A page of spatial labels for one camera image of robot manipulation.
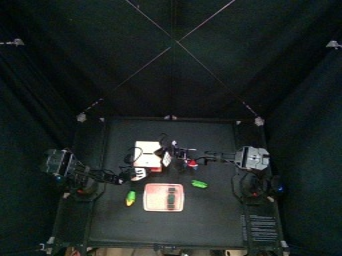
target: black curtain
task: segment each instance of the black curtain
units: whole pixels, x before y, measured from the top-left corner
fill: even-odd
[[[288,186],[284,226],[298,255],[342,252],[341,70],[342,51],[332,49],[269,119],[270,152]]]
[[[16,34],[0,27],[3,41]],[[75,116],[27,57],[0,45],[0,255],[31,255],[52,232],[59,193],[39,170],[48,148],[70,147]]]

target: wire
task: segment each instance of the wire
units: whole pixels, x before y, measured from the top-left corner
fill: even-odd
[[[138,159],[141,158],[141,156],[143,155],[143,149],[141,148],[141,147],[131,147],[131,148],[129,148],[129,152],[133,150],[133,149],[141,149],[141,154],[139,154],[139,156],[134,159],[134,161],[131,161],[131,156],[133,156],[133,154],[129,154],[129,155],[126,155],[126,157],[125,157],[125,162],[127,163],[127,164],[130,164],[130,165],[133,165],[137,161],[138,161]]]

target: white sticker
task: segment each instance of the white sticker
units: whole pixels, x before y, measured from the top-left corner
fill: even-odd
[[[171,156],[169,154],[169,152],[166,151],[165,157],[163,157],[163,165],[165,167],[167,167],[171,163]]]

